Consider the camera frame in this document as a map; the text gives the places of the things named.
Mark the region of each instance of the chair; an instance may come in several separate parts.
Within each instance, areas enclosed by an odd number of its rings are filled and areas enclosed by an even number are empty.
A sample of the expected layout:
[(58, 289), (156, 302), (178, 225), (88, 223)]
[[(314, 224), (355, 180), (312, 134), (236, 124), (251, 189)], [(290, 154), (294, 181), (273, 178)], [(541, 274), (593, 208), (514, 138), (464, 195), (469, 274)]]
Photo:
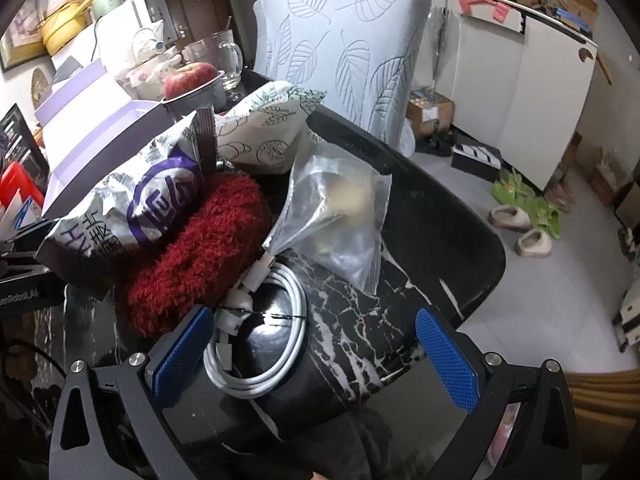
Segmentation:
[(327, 91), (324, 105), (398, 149), (431, 0), (258, 0), (255, 71)]

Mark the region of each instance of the white paper bag with food drawings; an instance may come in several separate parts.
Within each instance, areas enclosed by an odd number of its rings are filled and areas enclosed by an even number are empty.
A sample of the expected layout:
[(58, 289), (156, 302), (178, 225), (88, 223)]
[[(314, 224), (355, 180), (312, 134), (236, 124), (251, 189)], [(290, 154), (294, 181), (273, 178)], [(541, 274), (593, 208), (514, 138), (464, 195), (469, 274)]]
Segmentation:
[(261, 86), (225, 116), (216, 116), (218, 152), (252, 174), (283, 174), (296, 157), (296, 139), (326, 92), (286, 81)]

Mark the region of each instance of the purple logo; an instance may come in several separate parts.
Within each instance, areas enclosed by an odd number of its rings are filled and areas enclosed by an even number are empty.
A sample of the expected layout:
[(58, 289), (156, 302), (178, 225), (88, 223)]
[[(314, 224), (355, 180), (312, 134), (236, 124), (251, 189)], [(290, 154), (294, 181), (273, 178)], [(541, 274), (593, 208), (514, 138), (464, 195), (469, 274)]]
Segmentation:
[(199, 192), (200, 167), (180, 148), (174, 148), (167, 160), (151, 167), (134, 189), (127, 209), (129, 229), (140, 246), (167, 232)]

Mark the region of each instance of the black marble table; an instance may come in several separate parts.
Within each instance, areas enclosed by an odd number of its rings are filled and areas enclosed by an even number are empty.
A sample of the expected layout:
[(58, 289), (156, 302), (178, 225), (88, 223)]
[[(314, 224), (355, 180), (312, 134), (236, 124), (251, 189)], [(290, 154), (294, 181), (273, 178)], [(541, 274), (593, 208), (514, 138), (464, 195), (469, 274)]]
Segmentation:
[[(243, 81), (248, 88), (260, 84), (253, 73), (245, 73)], [(294, 251), (278, 258), (298, 275), (308, 300), (302, 354), (286, 380), (257, 399), (282, 439), (363, 403), (398, 378), (422, 355), (415, 337), (416, 312), (439, 308), (457, 327), (494, 289), (505, 268), (499, 238), (415, 164), (323, 107), (308, 124), (381, 173), (393, 174), (393, 184), (377, 297), (364, 296)], [(258, 179), (276, 214), (287, 180)], [(99, 302), (82, 290), (67, 289), (64, 306), (36, 313), (36, 344), (65, 368), (79, 358), (91, 366), (122, 362), (153, 344), (132, 331), (113, 301)], [(268, 316), (289, 312), (283, 291), (264, 285), (255, 307), (267, 315), (250, 318), (234, 342), (234, 361), (245, 376), (277, 360), (290, 330), (290, 321)], [(39, 365), (34, 384), (57, 380), (49, 365)], [(223, 394), (202, 368), (164, 416), (195, 464), (221, 447), (249, 452), (275, 439), (249, 402)]]

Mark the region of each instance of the framed picture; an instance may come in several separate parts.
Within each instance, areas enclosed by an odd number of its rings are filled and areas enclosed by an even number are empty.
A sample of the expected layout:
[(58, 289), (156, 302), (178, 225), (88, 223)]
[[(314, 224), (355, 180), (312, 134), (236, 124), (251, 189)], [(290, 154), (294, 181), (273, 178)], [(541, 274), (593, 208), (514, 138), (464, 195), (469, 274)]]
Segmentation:
[(41, 19), (38, 0), (26, 0), (0, 38), (2, 72), (47, 53), (38, 29)]

